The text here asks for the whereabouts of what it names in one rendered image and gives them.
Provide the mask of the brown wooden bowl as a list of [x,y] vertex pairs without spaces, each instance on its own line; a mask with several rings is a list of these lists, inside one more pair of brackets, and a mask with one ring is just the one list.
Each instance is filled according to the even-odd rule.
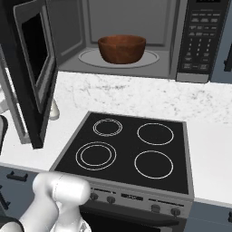
[[137,35],[116,34],[98,40],[101,57],[107,63],[130,64],[144,54],[146,39]]

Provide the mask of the grey microwave oven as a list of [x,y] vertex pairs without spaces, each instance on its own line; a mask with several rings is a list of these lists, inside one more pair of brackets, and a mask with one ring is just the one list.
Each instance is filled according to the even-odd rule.
[[[58,68],[101,73],[210,82],[230,0],[48,0]],[[112,34],[146,39],[145,51],[159,56],[151,65],[110,69],[79,60]]]

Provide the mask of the white tap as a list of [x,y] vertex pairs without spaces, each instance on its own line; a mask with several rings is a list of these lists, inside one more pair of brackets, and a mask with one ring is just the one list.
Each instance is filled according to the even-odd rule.
[[58,109],[58,106],[56,104],[55,100],[52,100],[51,110],[50,110],[50,116],[49,119],[51,121],[58,120],[60,117],[60,111]]

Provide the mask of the blue-grey base cupboard door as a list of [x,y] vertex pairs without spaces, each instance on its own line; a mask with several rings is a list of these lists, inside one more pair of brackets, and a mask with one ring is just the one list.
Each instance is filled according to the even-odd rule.
[[229,211],[232,208],[194,201],[184,232],[232,232]]

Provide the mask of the black microwave door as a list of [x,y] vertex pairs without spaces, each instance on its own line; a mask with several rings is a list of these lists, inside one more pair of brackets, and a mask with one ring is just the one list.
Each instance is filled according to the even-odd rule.
[[20,141],[44,146],[58,73],[46,0],[0,0],[0,85]]

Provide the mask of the blue-grey wall cupboard door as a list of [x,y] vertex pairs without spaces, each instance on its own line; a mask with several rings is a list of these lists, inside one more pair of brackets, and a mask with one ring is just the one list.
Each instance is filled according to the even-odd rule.
[[217,56],[210,76],[211,82],[232,84],[232,71],[224,71],[224,61],[227,59],[229,52],[232,52],[232,0],[230,0],[227,7],[227,14],[217,48]]

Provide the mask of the blue-grey drawer front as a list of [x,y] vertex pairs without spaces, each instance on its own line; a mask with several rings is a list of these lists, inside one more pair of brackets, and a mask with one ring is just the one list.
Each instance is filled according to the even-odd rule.
[[[18,176],[23,176],[27,173],[27,181],[21,182],[8,179],[6,175],[11,171]],[[3,209],[2,205],[0,204],[0,216],[19,219],[23,215],[34,199],[32,185],[36,175],[37,173],[32,171],[0,166],[0,185],[2,186],[1,192],[5,200],[10,203],[8,210]]]

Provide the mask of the dark sink basin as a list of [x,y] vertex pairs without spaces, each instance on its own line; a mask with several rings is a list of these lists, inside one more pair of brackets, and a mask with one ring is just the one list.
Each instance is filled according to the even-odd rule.
[[5,139],[5,134],[8,129],[8,121],[7,118],[3,115],[0,115],[0,154],[2,152],[3,143]]

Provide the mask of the black hob cooker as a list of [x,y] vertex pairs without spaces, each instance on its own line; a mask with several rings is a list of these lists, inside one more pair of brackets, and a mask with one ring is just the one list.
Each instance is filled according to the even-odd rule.
[[[183,121],[89,112],[52,169],[86,179],[99,196],[81,212],[184,232],[194,190]],[[151,211],[153,204],[160,213]]]

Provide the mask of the black oven door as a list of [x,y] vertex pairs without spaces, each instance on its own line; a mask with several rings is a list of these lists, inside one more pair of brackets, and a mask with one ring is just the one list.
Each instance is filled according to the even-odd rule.
[[113,217],[82,212],[92,232],[174,232],[170,227],[151,227]]

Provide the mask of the grey microwave turntable plate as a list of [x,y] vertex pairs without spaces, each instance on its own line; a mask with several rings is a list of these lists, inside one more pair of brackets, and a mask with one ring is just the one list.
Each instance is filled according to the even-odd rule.
[[146,50],[139,61],[128,64],[115,64],[108,63],[103,60],[101,53],[98,49],[89,49],[79,54],[79,60],[83,63],[89,64],[94,67],[100,68],[116,68],[116,69],[130,69],[140,68],[156,63],[160,57],[151,51]]

